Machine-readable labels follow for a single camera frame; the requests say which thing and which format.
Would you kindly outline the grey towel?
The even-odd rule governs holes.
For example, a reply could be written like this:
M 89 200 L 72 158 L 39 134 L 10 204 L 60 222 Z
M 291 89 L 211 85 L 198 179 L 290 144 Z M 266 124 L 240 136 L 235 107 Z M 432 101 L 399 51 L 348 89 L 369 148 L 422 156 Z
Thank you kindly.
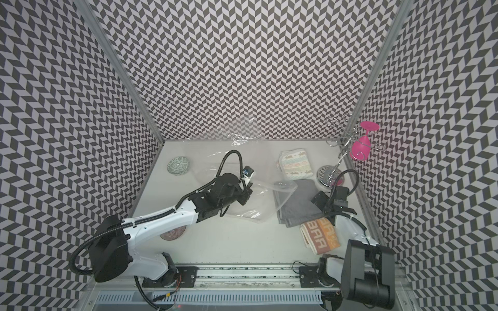
M 300 226 L 311 220 L 319 219 L 323 212 L 311 201 L 319 190 L 313 180 L 295 180 L 297 188 L 290 193 L 291 181 L 274 183 L 274 201 L 279 224 L 287 228 Z

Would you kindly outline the clear plastic vacuum bag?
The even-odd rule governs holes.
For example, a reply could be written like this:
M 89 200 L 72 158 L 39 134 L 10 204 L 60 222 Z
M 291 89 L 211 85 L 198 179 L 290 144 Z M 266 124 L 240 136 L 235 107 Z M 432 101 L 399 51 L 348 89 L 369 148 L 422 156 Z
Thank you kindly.
M 243 166 L 254 170 L 248 202 L 243 206 L 233 204 L 228 216 L 262 223 L 274 216 L 298 189 L 296 182 L 278 168 L 278 157 L 254 116 L 237 117 L 187 138 L 185 143 L 191 171 L 201 184 L 215 177 L 224 156 L 231 150 L 240 152 Z

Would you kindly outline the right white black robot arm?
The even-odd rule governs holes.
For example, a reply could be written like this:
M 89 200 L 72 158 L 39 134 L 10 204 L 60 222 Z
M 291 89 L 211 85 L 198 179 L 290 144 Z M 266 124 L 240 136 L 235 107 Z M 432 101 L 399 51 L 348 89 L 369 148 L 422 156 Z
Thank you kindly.
M 348 207 L 349 193 L 346 187 L 336 187 L 330 195 L 320 191 L 311 200 L 346 246 L 343 256 L 320 258 L 316 278 L 322 286 L 338 286 L 347 300 L 391 310 L 396 300 L 394 251 L 367 235 L 367 227 Z

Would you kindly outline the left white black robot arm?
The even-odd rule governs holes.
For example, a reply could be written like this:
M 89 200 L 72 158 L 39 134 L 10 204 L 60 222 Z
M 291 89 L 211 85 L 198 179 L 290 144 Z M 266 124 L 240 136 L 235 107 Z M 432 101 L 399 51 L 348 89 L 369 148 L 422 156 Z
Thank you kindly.
M 208 184 L 184 195 L 172 207 L 145 216 L 106 218 L 94 235 L 69 257 L 69 269 L 77 275 L 91 275 L 96 282 L 107 282 L 121 275 L 145 277 L 157 281 L 173 267 L 163 255 L 142 255 L 140 246 L 174 229 L 197 224 L 214 216 L 223 216 L 233 203 L 245 205 L 252 194 L 251 178 L 245 167 L 241 176 L 231 173 L 215 177 Z

